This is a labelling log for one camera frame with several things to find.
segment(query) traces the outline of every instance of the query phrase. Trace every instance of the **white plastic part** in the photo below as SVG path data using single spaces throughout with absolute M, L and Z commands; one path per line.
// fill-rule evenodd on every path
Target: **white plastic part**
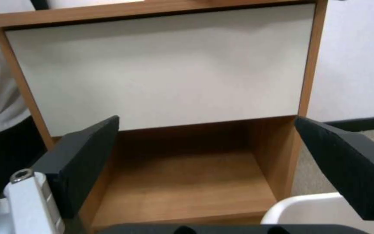
M 374 233 L 374 221 L 364 221 L 339 193 L 287 198 L 272 206 L 261 224 L 337 224 Z
M 16 234 L 62 234 L 64 223 L 44 174 L 17 183 L 9 183 L 4 194 L 9 200 L 9 211 Z

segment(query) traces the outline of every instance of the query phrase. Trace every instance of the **wood grain surface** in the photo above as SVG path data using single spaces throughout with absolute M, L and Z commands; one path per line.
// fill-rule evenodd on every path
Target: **wood grain surface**
M 307 0 L 146 0 L 143 2 L 76 8 L 49 9 L 0 14 L 0 28 L 32 27 L 55 23 L 78 23 L 88 20 L 106 20 L 124 16 L 148 15 L 168 12 L 252 6 L 269 3 L 306 3 Z
M 137 222 L 256 222 L 276 199 L 246 144 L 247 123 L 122 132 L 92 230 Z
M 299 116 L 306 116 L 310 103 L 311 89 L 313 87 L 314 75 L 321 43 L 322 28 L 324 26 L 325 13 L 328 0 L 318 0 L 314 13 L 313 27 L 311 29 L 310 46 L 308 49 L 307 64 L 305 66 L 304 84 L 301 92 Z
M 260 215 L 275 198 L 249 151 L 120 161 L 92 228 Z

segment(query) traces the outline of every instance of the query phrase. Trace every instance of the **wooden side panel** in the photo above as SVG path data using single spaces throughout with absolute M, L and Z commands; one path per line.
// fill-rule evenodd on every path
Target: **wooden side panel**
M 306 116 L 310 103 L 311 88 L 316 72 L 319 45 L 321 42 L 322 28 L 324 26 L 325 12 L 328 0 L 318 0 L 311 29 L 310 47 L 308 49 L 307 64 L 305 66 L 303 90 L 301 92 L 299 116 Z
M 18 89 L 22 97 L 24 98 L 25 104 L 31 112 L 32 118 L 37 126 L 38 131 L 40 132 L 41 137 L 43 138 L 47 150 L 51 150 L 54 146 L 54 141 L 50 137 L 46 124 L 43 121 L 43 117 L 41 116 L 37 104 L 33 98 L 33 95 L 31 94 L 30 88 L 28 87 L 28 84 L 25 81 L 24 74 L 21 71 L 17 58 L 15 57 L 14 52 L 12 51 L 11 45 L 9 44 L 9 41 L 6 38 L 5 32 L 1 28 L 0 49 L 4 54 L 4 57 L 6 58 L 6 62 L 9 65 L 11 74 L 17 82 Z
M 113 169 L 116 165 L 116 153 L 117 149 L 115 147 L 112 150 L 108 161 L 105 163 L 104 169 L 99 174 L 95 185 L 79 210 L 80 221 L 88 233 L 94 233 L 94 230 L 92 229 L 92 222 L 110 184 Z
M 249 139 L 251 150 L 275 198 L 289 196 L 292 178 L 289 177 L 291 160 L 298 155 L 295 140 L 295 116 L 277 117 L 251 123 Z

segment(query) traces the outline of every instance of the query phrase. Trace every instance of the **white wall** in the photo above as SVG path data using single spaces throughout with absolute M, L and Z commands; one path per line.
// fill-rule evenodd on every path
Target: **white wall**
M 374 0 L 329 0 L 308 117 L 374 117 Z

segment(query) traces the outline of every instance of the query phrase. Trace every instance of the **black foam pad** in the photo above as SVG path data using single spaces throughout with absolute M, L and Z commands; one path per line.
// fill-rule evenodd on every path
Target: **black foam pad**
M 112 116 L 79 132 L 64 135 L 32 168 L 46 174 L 62 218 L 72 219 L 110 156 L 119 117 Z
M 298 117 L 297 131 L 317 165 L 364 220 L 374 220 L 374 142 Z

